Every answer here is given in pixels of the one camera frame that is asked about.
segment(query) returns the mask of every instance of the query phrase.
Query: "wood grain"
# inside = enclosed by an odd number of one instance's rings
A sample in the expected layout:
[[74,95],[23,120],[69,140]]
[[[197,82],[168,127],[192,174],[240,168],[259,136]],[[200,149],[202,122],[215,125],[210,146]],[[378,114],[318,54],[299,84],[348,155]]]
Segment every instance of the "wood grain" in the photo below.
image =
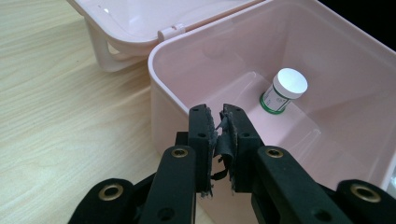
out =
[[0,223],[67,223],[98,182],[154,173],[149,90],[147,62],[98,67],[66,1],[1,1]]

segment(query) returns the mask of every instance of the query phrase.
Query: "white lid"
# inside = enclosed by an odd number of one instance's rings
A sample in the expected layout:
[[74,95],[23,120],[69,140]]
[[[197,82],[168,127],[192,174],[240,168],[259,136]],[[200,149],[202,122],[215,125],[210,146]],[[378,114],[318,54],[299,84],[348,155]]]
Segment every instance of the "white lid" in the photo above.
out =
[[149,42],[175,24],[186,30],[219,14],[258,0],[68,0],[79,13],[94,20],[109,36],[125,42]]
[[274,77],[274,87],[283,96],[297,99],[306,91],[308,83],[300,72],[283,68]]

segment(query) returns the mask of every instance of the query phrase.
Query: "white bottle cap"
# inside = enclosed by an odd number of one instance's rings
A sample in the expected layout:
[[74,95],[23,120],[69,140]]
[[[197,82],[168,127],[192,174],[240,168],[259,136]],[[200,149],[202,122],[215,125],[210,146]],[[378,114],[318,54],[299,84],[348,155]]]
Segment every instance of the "white bottle cap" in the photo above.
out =
[[298,71],[283,68],[274,77],[274,87],[281,95],[293,100],[299,98],[306,91],[308,83]]

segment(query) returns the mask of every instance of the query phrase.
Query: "small pill bottle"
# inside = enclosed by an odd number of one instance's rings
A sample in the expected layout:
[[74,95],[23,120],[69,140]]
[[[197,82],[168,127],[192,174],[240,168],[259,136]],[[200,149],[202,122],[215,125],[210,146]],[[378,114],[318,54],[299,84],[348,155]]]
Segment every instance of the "small pill bottle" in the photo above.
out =
[[308,88],[305,77],[291,68],[281,69],[274,77],[273,84],[260,97],[265,111],[281,114],[291,100],[299,98]]

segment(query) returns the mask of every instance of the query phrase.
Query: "metal grommet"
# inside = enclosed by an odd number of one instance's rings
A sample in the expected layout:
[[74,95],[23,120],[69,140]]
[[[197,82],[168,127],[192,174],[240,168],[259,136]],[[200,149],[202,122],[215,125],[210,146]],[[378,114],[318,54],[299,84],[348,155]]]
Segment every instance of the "metal grommet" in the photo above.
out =
[[113,201],[118,199],[123,193],[123,187],[120,184],[111,184],[104,186],[99,192],[99,199],[102,201]]
[[267,148],[267,149],[265,149],[265,153],[272,158],[283,157],[283,152],[276,148]]
[[356,197],[369,203],[379,203],[381,201],[381,196],[377,192],[363,185],[353,184],[350,186],[350,191]]
[[189,151],[184,148],[175,148],[172,150],[172,156],[176,158],[183,158],[189,154]]

